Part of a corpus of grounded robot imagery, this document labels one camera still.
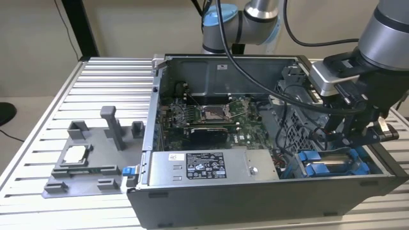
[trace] aluminum table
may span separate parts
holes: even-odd
[[[99,110],[104,105],[115,105],[122,125],[136,120],[146,122],[152,79],[152,59],[100,57],[78,64],[0,177],[2,230],[143,229],[124,194],[43,199],[42,192],[68,138],[71,121],[86,120],[90,127],[106,127]],[[409,123],[396,110],[388,122],[401,138],[383,145],[409,173]],[[387,196],[367,199],[341,217],[187,229],[409,229],[409,183]]]

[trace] robotic arm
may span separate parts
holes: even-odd
[[[224,4],[223,25],[228,46],[262,44],[275,36],[278,0],[252,0],[244,11]],[[387,124],[391,107],[409,89],[409,1],[381,0],[353,52],[316,62],[308,77],[324,107],[360,109],[332,115],[324,126],[337,147],[352,148],[399,139]],[[204,53],[224,53],[216,7],[204,15]]]
[[[260,45],[275,38],[279,19],[279,0],[252,0],[243,11],[238,6],[223,4],[223,21],[228,45],[234,43]],[[223,54],[216,6],[204,15],[203,53]]]
[[[365,106],[365,111],[357,115],[331,115],[327,131],[335,131],[344,121],[341,135],[345,139],[339,145],[357,146],[399,139],[385,118],[409,89],[408,9],[407,0],[381,0],[356,49],[314,64],[310,80],[324,106]]]

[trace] wire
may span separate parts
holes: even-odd
[[[403,105],[403,101],[400,101],[399,103],[397,103],[397,105],[396,105],[396,110],[399,110],[399,108],[401,107],[401,105]]]
[[[204,33],[204,19],[206,19],[206,13],[210,11],[211,5],[212,5],[214,0],[204,0],[204,5],[203,5],[203,19],[202,19],[202,29]]]
[[[24,142],[24,140],[22,140],[20,138],[15,138],[14,136],[8,135],[7,132],[4,132],[2,129],[0,129],[0,133],[3,133],[7,137],[10,137],[11,139],[15,139],[18,141],[22,141]]]
[[[70,35],[68,26],[67,26],[67,24],[66,24],[66,21],[64,21],[63,15],[62,15],[62,11],[60,11],[60,7],[59,7],[59,4],[58,4],[58,1],[54,0],[54,3],[56,4],[56,7],[58,7],[59,15],[60,15],[60,18],[62,18],[62,21],[63,21],[63,23],[64,23],[66,30],[67,30],[67,35],[68,35],[70,44],[71,44],[71,47],[72,47],[72,49],[74,49],[74,51],[75,51],[75,53],[76,53],[76,57],[78,57],[78,61],[79,61],[79,53],[78,53],[78,51],[76,51],[75,45],[74,45],[72,40],[71,40],[71,35]]]
[[[284,102],[302,107],[304,109],[310,109],[312,111],[324,113],[324,114],[334,114],[334,115],[353,115],[353,114],[359,114],[364,111],[365,108],[360,108],[360,109],[348,109],[348,110],[343,110],[343,109],[332,109],[332,108],[326,108],[326,107],[319,107],[311,104],[307,104],[304,102],[298,101],[294,98],[287,97],[286,95],[280,94],[279,92],[271,90],[268,87],[266,87],[250,74],[248,72],[242,68],[242,66],[238,64],[238,62],[234,59],[234,56],[231,54],[230,51],[230,47],[228,47],[228,43],[227,43],[227,38],[226,38],[226,30],[224,30],[224,24],[223,24],[223,15],[222,15],[222,4],[220,4],[220,0],[216,0],[216,8],[218,8],[218,20],[219,20],[219,28],[220,28],[220,34],[222,34],[222,41],[223,41],[223,47],[224,47],[224,52],[235,66],[235,68],[238,69],[238,71],[247,77],[247,79],[255,84],[258,85],[262,89],[264,89],[270,94],[272,94],[276,98],[279,98],[280,100],[283,100]]]
[[[192,1],[194,5],[195,5],[195,8],[198,10],[199,15],[203,16],[203,9],[200,9],[200,5],[199,5],[198,0],[191,0],[191,1]]]
[[[284,0],[284,10],[283,10],[283,16],[284,16],[284,25],[286,25],[286,29],[288,32],[290,37],[292,38],[292,40],[300,45],[300,46],[307,46],[307,47],[319,47],[319,46],[332,46],[332,45],[337,45],[337,44],[344,44],[344,43],[352,43],[352,42],[359,42],[357,38],[352,38],[352,39],[345,39],[345,40],[339,40],[339,41],[332,41],[332,42],[323,42],[323,43],[306,43],[302,42],[291,28],[290,28],[290,24],[288,24],[288,18],[287,18],[287,5],[288,5],[288,0]]]

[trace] power supply label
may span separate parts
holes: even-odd
[[[223,152],[187,153],[187,177],[190,180],[228,178]]]

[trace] blue latch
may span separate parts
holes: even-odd
[[[135,176],[136,175],[136,168],[135,166],[130,166],[123,168],[123,176]]]

